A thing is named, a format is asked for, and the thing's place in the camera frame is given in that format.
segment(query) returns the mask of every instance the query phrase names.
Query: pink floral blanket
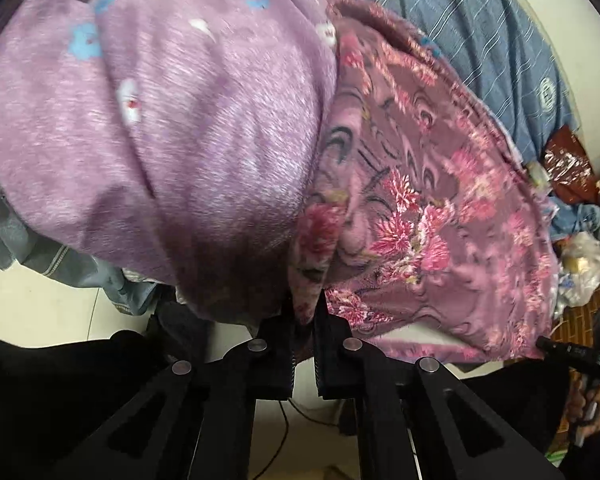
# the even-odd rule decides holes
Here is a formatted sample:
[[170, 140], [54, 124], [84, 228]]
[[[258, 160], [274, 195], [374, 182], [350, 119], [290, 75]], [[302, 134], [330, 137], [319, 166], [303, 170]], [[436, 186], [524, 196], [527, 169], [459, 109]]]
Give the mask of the pink floral blanket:
[[[291, 247], [298, 318], [325, 287], [330, 311], [396, 358], [535, 355], [555, 297], [550, 206], [421, 31], [376, 4], [327, 1], [338, 82]], [[387, 335], [415, 321], [466, 345]]]

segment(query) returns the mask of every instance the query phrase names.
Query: human hand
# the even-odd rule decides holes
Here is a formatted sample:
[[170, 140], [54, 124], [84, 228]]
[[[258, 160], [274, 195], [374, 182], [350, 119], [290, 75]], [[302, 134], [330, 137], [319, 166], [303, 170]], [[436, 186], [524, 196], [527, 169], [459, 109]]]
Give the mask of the human hand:
[[600, 386], [597, 390], [589, 392], [587, 394], [587, 399], [585, 399], [581, 390], [582, 380], [577, 380], [571, 386], [571, 391], [567, 399], [566, 415], [569, 423], [573, 424], [577, 420], [581, 420], [584, 416], [584, 407], [587, 400], [598, 404], [596, 415], [593, 417], [593, 420], [586, 426], [580, 426], [578, 428], [578, 436], [581, 436], [582, 439], [584, 439], [600, 431]]

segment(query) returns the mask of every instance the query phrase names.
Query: silver bolt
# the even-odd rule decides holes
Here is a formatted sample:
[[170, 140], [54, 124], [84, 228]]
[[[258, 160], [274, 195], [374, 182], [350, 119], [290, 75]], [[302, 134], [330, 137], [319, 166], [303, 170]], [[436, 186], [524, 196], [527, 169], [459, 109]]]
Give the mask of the silver bolt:
[[191, 371], [189, 361], [176, 361], [171, 367], [171, 371], [176, 375], [187, 375]]
[[263, 352], [267, 349], [267, 342], [264, 339], [252, 339], [247, 343], [247, 348], [251, 352]]
[[440, 363], [433, 357], [423, 357], [418, 364], [420, 365], [420, 368], [430, 373], [435, 372], [440, 368]]
[[362, 348], [362, 341], [357, 337], [347, 337], [343, 342], [342, 346], [347, 350], [351, 350], [355, 352], [356, 350], [360, 350]]

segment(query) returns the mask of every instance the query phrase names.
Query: white wall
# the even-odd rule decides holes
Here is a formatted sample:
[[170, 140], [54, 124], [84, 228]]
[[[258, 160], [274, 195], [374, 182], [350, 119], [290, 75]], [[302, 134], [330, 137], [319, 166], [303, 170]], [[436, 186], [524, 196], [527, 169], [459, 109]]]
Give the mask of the white wall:
[[571, 85], [580, 138], [600, 176], [600, 15], [589, 0], [527, 0]]

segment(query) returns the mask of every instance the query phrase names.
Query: clear plastic bag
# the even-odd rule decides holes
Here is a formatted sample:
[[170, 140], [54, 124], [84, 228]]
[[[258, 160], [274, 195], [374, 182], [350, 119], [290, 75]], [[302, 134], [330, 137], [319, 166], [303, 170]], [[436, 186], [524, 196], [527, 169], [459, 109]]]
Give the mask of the clear plastic bag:
[[600, 242], [583, 232], [571, 237], [562, 250], [558, 303], [583, 306], [600, 286]]

